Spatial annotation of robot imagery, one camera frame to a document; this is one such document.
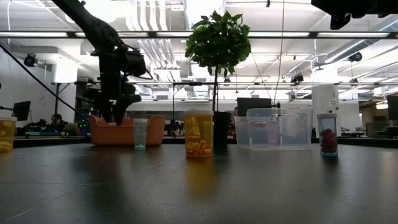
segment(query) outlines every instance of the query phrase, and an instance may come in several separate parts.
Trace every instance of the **orange plastic bin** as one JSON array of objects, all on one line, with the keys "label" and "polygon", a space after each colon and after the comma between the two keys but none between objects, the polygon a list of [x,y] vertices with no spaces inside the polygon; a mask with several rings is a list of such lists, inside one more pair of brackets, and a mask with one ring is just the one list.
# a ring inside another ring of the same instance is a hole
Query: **orange plastic bin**
[{"label": "orange plastic bin", "polygon": [[[91,142],[96,146],[133,146],[134,145],[134,120],[124,119],[120,126],[110,126],[103,118],[89,116]],[[163,116],[153,116],[148,119],[147,146],[162,144],[165,126]]]}]

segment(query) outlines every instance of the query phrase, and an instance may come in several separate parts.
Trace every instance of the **plastic storage bin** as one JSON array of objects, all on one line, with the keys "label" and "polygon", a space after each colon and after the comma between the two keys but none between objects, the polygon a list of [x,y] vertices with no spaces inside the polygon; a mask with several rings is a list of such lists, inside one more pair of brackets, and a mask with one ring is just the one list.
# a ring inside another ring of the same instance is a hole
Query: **plastic storage bin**
[{"label": "plastic storage bin", "polygon": [[0,153],[11,152],[17,118],[0,118]]},{"label": "plastic storage bin", "polygon": [[250,109],[235,117],[239,146],[253,150],[310,149],[312,109]]},{"label": "plastic storage bin", "polygon": [[185,111],[185,153],[187,157],[209,157],[213,148],[213,112]]}]

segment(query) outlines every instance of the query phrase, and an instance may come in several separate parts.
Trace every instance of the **desk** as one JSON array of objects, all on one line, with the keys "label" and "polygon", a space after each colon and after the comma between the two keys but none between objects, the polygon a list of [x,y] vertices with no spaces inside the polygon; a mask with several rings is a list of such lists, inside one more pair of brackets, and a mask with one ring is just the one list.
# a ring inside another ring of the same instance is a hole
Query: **desk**
[{"label": "desk", "polygon": [[339,150],[16,149],[0,155],[0,222],[398,223],[398,150]]}]

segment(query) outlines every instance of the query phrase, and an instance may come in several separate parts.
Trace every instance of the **black pot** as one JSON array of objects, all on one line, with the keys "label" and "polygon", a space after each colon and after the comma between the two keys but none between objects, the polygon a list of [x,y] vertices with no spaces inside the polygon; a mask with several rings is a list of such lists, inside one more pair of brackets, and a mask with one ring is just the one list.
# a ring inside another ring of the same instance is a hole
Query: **black pot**
[{"label": "black pot", "polygon": [[214,112],[213,121],[213,144],[215,146],[226,146],[231,124],[231,113],[216,111]]}]

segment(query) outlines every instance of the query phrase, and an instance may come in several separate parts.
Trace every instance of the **ceiling light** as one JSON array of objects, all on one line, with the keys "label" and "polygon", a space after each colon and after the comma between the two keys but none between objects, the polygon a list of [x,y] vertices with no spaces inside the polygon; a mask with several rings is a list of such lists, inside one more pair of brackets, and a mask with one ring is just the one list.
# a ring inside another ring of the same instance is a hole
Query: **ceiling light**
[{"label": "ceiling light", "polygon": [[[309,32],[283,32],[284,37],[308,37]],[[282,32],[250,32],[248,37],[282,37]]]},{"label": "ceiling light", "polygon": [[387,32],[320,32],[318,37],[387,37]]},{"label": "ceiling light", "polygon": [[83,32],[77,32],[77,33],[75,33],[75,35],[76,35],[77,37],[86,37],[86,34],[83,33]]},{"label": "ceiling light", "polygon": [[388,109],[388,104],[387,103],[378,104],[376,105],[376,109],[378,110]]},{"label": "ceiling light", "polygon": [[119,36],[121,38],[124,37],[139,37],[139,38],[145,38],[148,37],[148,33],[147,32],[118,32]]},{"label": "ceiling light", "polygon": [[0,32],[0,37],[68,37],[66,32]]},{"label": "ceiling light", "polygon": [[189,37],[193,32],[176,31],[176,32],[157,32],[158,37]]},{"label": "ceiling light", "polygon": [[171,82],[133,82],[137,85],[173,85]]}]

